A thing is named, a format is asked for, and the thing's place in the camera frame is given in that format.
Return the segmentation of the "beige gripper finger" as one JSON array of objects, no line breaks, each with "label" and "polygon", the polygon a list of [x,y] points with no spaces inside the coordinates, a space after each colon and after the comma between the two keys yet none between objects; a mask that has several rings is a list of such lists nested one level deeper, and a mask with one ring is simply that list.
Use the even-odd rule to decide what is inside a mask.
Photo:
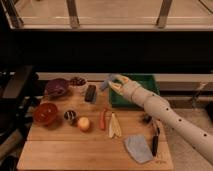
[{"label": "beige gripper finger", "polygon": [[123,95],[122,85],[119,83],[109,82],[109,86],[119,95]]},{"label": "beige gripper finger", "polygon": [[119,80],[122,84],[126,84],[130,81],[130,79],[123,75],[116,75],[116,79]]}]

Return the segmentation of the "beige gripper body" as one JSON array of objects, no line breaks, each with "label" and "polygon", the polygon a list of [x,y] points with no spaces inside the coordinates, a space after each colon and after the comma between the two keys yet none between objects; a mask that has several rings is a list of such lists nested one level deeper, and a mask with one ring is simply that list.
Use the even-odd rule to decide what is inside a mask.
[{"label": "beige gripper body", "polygon": [[138,87],[136,81],[128,81],[122,86],[122,95],[124,98],[130,98],[133,94],[133,91]]}]

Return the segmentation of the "white perforated robot arm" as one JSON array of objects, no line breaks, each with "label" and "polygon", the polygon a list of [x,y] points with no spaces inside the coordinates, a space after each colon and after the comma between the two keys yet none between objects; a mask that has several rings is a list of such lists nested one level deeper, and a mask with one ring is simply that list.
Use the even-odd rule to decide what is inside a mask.
[{"label": "white perforated robot arm", "polygon": [[155,119],[168,124],[213,165],[213,135],[179,116],[166,99],[144,88],[137,81],[120,74],[116,74],[115,78],[118,83],[109,81],[108,84],[117,94],[143,108]]}]

